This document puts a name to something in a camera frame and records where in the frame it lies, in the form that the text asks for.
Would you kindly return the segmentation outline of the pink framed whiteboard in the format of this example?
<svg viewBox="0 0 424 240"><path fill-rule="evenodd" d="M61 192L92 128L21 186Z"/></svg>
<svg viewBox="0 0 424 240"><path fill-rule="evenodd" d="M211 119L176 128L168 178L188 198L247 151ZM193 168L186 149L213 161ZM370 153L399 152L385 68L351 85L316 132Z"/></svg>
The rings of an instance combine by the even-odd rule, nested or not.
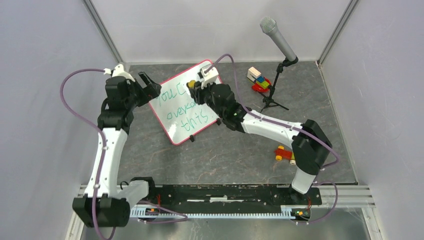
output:
<svg viewBox="0 0 424 240"><path fill-rule="evenodd" d="M191 80L199 81L198 72L210 65L209 59L174 75L160 83L160 95L149 105L173 145L190 139L214 124L218 115L207 105L197 105L186 86Z"/></svg>

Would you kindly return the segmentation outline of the yellow bone-shaped eraser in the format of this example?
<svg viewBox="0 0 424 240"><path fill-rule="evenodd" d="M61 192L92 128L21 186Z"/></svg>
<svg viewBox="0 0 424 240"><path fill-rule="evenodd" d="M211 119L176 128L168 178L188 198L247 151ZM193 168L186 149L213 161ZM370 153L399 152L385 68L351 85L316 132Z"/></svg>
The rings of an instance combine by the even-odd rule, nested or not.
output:
<svg viewBox="0 0 424 240"><path fill-rule="evenodd" d="M191 80L191 81L187 82L186 83L187 88L194 89L195 86L196 86L196 82L197 82L196 80Z"/></svg>

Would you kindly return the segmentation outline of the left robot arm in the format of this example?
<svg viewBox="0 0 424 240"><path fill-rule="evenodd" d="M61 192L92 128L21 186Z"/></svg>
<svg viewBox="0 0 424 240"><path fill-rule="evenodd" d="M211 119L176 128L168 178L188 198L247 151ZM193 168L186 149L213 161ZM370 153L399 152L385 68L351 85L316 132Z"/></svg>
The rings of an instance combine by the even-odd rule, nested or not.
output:
<svg viewBox="0 0 424 240"><path fill-rule="evenodd" d="M144 71L138 76L145 87L127 72L113 71L105 81L106 98L94 124L98 148L92 174L83 196L74 198L72 203L74 212L89 228L125 227L132 207L140 201L151 204L157 198L152 177L133 177L124 189L117 187L123 148L134 120L133 110L148 104L161 92L161 85Z"/></svg>

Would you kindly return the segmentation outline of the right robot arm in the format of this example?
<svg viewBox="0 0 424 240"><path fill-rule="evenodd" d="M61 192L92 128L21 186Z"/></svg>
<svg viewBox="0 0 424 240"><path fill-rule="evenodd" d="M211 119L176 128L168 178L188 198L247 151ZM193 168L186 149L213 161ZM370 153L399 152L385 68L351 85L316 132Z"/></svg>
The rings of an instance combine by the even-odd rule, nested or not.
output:
<svg viewBox="0 0 424 240"><path fill-rule="evenodd" d="M297 170L289 189L289 199L302 204L309 198L309 189L332 150L332 144L313 120L289 122L263 115L238 103L227 84L200 81L187 83L190 96L198 105L206 104L232 131L259 135L287 147L294 154Z"/></svg>

